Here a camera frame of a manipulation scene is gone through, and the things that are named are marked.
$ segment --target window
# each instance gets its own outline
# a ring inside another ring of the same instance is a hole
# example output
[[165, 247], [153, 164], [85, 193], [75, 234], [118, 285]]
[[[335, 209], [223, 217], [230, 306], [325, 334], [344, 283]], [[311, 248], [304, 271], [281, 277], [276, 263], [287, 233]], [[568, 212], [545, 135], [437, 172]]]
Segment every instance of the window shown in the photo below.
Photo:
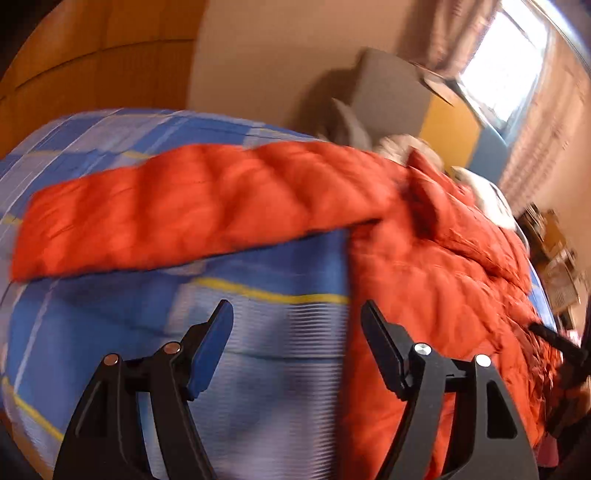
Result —
[[460, 75], [467, 96], [503, 134], [518, 116], [544, 61], [548, 30], [522, 0], [502, 8]]

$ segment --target silver screw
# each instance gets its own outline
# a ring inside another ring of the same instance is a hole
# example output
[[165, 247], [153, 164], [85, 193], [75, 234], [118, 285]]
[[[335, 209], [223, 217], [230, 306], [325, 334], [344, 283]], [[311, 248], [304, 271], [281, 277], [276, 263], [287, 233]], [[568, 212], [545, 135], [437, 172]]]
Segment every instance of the silver screw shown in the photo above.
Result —
[[476, 363], [481, 367], [489, 367], [492, 363], [490, 357], [484, 355], [484, 353], [480, 353], [476, 356]]
[[417, 352], [419, 355], [424, 355], [427, 356], [429, 355], [433, 350], [431, 349], [430, 346], [428, 346], [426, 343], [417, 343], [414, 346], [414, 351]]
[[175, 353], [179, 353], [181, 351], [181, 344], [178, 342], [169, 342], [164, 345], [164, 352], [169, 355], [174, 355]]
[[103, 358], [103, 363], [107, 367], [112, 367], [118, 361], [119, 361], [119, 355], [117, 355], [116, 353], [110, 353], [109, 355], [107, 355], [106, 357]]

